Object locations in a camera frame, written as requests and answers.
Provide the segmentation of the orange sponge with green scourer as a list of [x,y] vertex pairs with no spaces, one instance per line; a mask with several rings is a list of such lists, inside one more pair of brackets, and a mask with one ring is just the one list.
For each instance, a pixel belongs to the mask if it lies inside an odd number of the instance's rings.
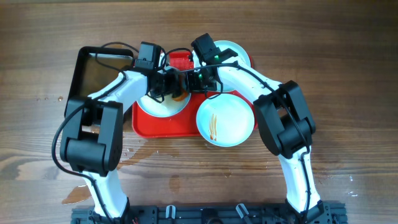
[[174,101],[182,101],[188,96],[189,96],[189,92],[187,92],[185,90],[178,90],[178,91],[175,91],[174,93],[172,93],[172,99]]

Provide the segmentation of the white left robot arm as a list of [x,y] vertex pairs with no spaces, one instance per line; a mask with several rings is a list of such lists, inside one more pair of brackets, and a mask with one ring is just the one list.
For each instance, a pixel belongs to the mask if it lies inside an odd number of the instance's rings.
[[68,100],[65,119],[55,133],[52,159],[70,175],[84,178],[95,201],[93,223],[134,223],[117,166],[123,147],[124,113],[148,93],[181,96],[186,74],[173,67],[121,70],[103,89]]

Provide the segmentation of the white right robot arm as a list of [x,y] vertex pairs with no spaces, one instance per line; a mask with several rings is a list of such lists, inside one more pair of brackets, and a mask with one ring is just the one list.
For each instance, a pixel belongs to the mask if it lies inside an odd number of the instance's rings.
[[189,74],[202,82],[216,80],[228,85],[252,103],[261,139],[279,158],[287,186],[287,205],[302,223],[318,218],[322,201],[310,163],[315,122],[298,84],[265,77],[231,49],[195,49],[193,63]]

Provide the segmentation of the red serving tray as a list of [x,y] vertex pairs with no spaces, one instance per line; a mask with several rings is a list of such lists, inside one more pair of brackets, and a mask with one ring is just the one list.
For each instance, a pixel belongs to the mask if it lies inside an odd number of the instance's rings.
[[[176,65],[178,69],[193,68],[193,62],[188,57],[186,51],[172,52],[169,55],[171,65]],[[229,94],[242,98],[254,112],[252,103],[237,91]],[[206,100],[204,93],[192,93],[189,102],[184,109],[169,118],[157,118],[144,112],[136,103],[132,106],[132,128],[134,132],[143,138],[174,138],[187,136],[200,136],[196,125],[197,110]]]

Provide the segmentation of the black water tray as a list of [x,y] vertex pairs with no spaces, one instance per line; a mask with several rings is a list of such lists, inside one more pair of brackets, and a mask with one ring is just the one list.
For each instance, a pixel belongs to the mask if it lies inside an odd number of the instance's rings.
[[68,99],[90,97],[91,94],[109,96],[127,78],[124,68],[132,65],[134,54],[120,48],[82,47],[77,56]]

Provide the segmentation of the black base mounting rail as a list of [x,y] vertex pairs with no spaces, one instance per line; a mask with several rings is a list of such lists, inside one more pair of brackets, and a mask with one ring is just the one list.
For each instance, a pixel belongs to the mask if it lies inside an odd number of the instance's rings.
[[[239,204],[235,206],[167,207],[134,206],[127,209],[115,223],[300,223],[301,216],[286,203],[269,203],[262,206]],[[307,223],[347,224],[345,204],[320,202],[308,211]]]

